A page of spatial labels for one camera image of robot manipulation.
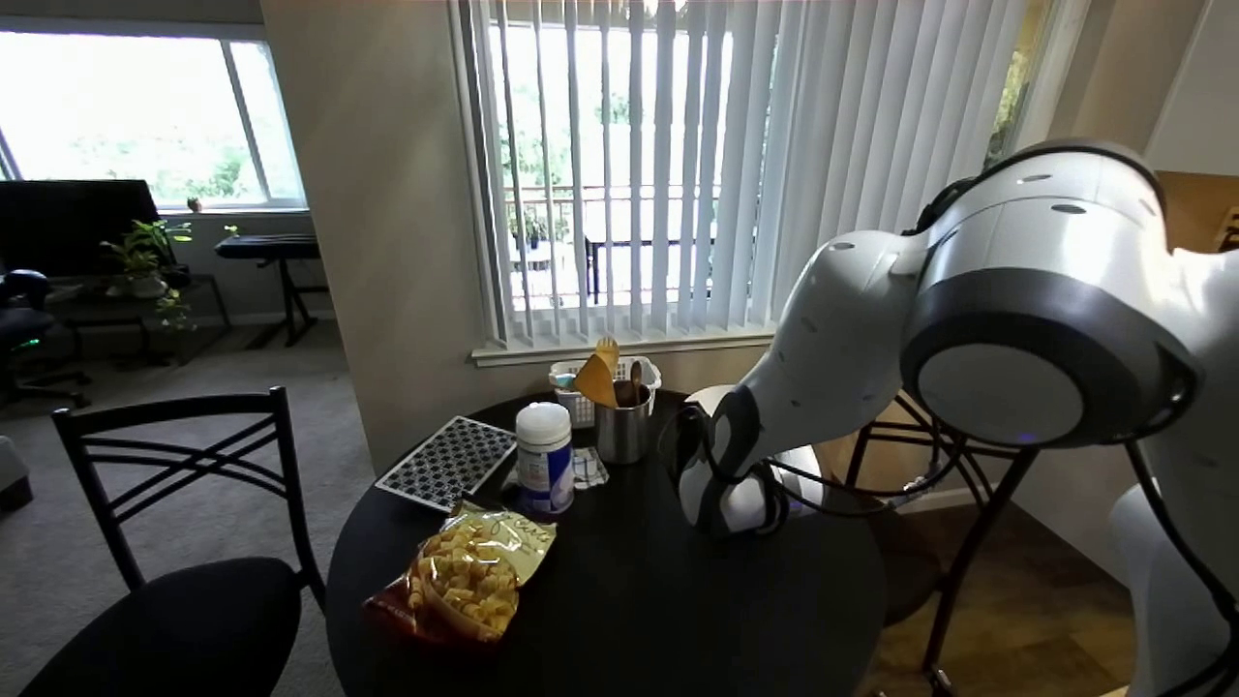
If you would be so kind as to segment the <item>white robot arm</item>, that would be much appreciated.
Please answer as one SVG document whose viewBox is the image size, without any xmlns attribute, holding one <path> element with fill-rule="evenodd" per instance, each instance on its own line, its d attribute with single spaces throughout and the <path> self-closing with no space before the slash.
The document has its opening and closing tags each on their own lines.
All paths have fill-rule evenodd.
<svg viewBox="0 0 1239 697">
<path fill-rule="evenodd" d="M 780 523 L 776 460 L 893 394 L 1015 452 L 1119 447 L 1153 528 L 1127 552 L 1132 697 L 1239 697 L 1239 252 L 1175 247 L 1149 166 L 1038 145 L 902 234 L 826 242 L 758 365 L 688 416 L 683 514 Z"/>
</svg>

